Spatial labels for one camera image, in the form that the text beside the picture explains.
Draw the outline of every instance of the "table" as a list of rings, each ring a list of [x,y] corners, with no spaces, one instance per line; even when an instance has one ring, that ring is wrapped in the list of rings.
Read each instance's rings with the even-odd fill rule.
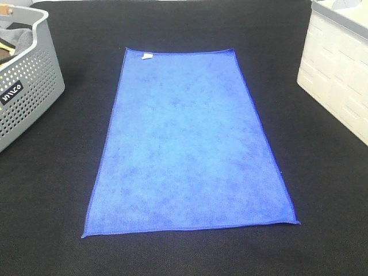
[[[310,0],[40,2],[66,89],[0,154],[0,275],[364,275],[368,147],[297,85]],[[81,239],[125,47],[234,48],[301,225]]]

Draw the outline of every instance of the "towel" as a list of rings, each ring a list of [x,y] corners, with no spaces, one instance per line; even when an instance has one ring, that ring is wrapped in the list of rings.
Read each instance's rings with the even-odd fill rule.
[[[234,50],[127,49],[82,237],[298,224]]]

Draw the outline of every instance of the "towel label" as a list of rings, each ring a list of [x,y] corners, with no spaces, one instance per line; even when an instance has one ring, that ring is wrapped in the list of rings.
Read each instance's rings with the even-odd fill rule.
[[[153,54],[151,53],[144,53],[142,56],[142,59],[152,59],[153,58]]]

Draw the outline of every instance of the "white plastic container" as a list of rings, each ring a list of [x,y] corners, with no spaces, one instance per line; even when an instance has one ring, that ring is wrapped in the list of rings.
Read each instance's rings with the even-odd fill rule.
[[[297,82],[368,145],[368,0],[334,3],[312,3]]]

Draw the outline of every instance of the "laundry basket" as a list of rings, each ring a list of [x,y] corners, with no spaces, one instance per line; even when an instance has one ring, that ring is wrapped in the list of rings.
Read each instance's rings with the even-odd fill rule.
[[[0,4],[0,21],[31,25],[33,34],[32,45],[0,67],[0,152],[64,91],[47,17],[43,10]]]
[[[357,2],[313,0],[297,82],[368,145],[368,0]]]

